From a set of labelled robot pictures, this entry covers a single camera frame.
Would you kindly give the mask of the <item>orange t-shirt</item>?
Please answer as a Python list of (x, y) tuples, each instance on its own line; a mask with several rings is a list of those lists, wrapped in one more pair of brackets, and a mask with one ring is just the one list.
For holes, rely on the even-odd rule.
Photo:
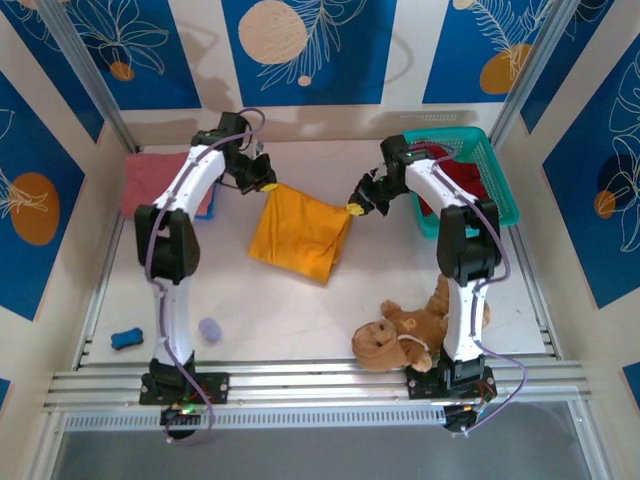
[(285, 184), (268, 194), (248, 255), (325, 285), (340, 260), (352, 216)]

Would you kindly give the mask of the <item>blue folded t-shirt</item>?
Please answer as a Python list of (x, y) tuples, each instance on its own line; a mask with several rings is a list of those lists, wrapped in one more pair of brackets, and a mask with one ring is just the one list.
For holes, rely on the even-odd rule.
[(214, 200), (216, 195), (216, 187), (212, 184), (206, 191), (203, 199), (197, 207), (195, 218), (196, 219), (212, 219), (214, 215)]

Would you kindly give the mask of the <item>red t-shirt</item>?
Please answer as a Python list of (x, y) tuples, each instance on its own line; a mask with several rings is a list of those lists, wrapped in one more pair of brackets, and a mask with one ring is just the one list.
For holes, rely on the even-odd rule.
[[(447, 156), (447, 151), (437, 145), (427, 145), (425, 149), (434, 159), (440, 159)], [(440, 163), (441, 169), (453, 180), (459, 187), (464, 189), (479, 200), (486, 200), (489, 195), (481, 181), (481, 175), (474, 163), (462, 163), (456, 160), (447, 159)], [(427, 217), (433, 213), (431, 207), (425, 201), (418, 197), (421, 214)]]

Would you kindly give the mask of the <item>pink folded t-shirt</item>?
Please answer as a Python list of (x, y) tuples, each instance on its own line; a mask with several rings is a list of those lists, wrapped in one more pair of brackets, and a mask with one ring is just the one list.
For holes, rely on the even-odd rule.
[(187, 159), (187, 153), (138, 153), (126, 157), (125, 187), (120, 213), (132, 219), (139, 205), (152, 205), (170, 186)]

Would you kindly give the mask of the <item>teal plastic basket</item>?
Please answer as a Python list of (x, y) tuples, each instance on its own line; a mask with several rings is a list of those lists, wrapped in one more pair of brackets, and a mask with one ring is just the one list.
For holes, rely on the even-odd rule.
[(429, 143), (443, 147), (462, 163), (474, 163), (481, 181), (499, 212), (501, 227), (510, 227), (519, 221), (519, 210), (511, 194), (499, 162), (485, 132), (474, 126), (457, 126), (404, 131), (408, 144)]

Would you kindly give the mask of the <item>brown teddy bear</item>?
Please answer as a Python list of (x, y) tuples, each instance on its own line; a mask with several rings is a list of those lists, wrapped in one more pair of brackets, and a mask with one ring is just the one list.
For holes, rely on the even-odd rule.
[(381, 317), (354, 332), (357, 363), (368, 371), (410, 367), (426, 373), (442, 360), (454, 370), (454, 381), (466, 376), (466, 366), (477, 375), (483, 355), (477, 341), (490, 320), (487, 290), (486, 279), (461, 286), (441, 274), (434, 293), (419, 309), (405, 311), (391, 300), (383, 302)]

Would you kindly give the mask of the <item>lilac egg-shaped toy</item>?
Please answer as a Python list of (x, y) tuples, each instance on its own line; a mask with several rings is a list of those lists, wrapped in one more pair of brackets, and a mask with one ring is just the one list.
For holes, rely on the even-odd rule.
[(198, 324), (201, 336), (211, 343), (218, 342), (222, 337), (220, 325), (210, 317), (203, 318)]

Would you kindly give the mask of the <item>blue bone toy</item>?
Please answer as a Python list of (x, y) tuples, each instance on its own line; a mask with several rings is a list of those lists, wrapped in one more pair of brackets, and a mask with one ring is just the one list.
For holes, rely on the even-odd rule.
[(117, 332), (111, 335), (111, 348), (116, 351), (132, 346), (141, 345), (144, 342), (144, 333), (139, 327)]

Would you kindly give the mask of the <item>black controller box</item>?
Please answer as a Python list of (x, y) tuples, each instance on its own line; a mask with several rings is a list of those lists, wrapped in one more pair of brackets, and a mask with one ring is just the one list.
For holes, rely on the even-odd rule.
[(193, 404), (174, 404), (160, 413), (160, 425), (197, 426), (201, 423), (201, 414)]

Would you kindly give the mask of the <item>aluminium frame post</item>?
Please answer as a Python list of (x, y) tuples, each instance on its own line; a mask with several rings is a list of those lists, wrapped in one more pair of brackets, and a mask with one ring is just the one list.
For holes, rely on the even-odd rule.
[(550, 12), (541, 26), (523, 68), (506, 97), (490, 132), (489, 141), (498, 149), (506, 140), (520, 110), (544, 70), (580, 0), (552, 0)]
[(138, 153), (139, 145), (123, 120), (115, 98), (64, 7), (57, 0), (34, 1), (47, 29), (103, 119), (111, 126), (115, 136), (129, 153)]

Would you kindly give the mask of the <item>aluminium front frame rails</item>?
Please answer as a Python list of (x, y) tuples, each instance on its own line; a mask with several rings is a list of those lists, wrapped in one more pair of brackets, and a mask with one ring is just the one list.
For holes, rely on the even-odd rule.
[[(516, 401), (590, 400), (592, 389), (578, 361), (549, 356), (518, 358), (528, 368), (528, 381)], [(352, 360), (278, 362), (203, 362), (206, 373), (228, 373), (227, 406), (334, 407), (406, 404), (409, 387), (401, 370), (367, 372)], [(56, 372), (44, 409), (90, 411), (138, 405), (141, 363), (87, 364), (76, 371)]]

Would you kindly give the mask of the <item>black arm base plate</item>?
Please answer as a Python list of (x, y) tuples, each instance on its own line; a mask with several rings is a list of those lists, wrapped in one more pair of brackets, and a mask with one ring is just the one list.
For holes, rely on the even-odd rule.
[(488, 366), (484, 367), (484, 372), (478, 380), (450, 388), (440, 379), (435, 369), (421, 373), (412, 368), (407, 368), (405, 373), (408, 394), (411, 400), (427, 399), (463, 402), (483, 400), (489, 402), (497, 396), (493, 371)]
[[(227, 373), (196, 373), (194, 380), (212, 404), (226, 404), (229, 391)], [(204, 405), (204, 397), (180, 373), (175, 372), (168, 379), (151, 373), (142, 376), (139, 395), (141, 405), (187, 404)]]

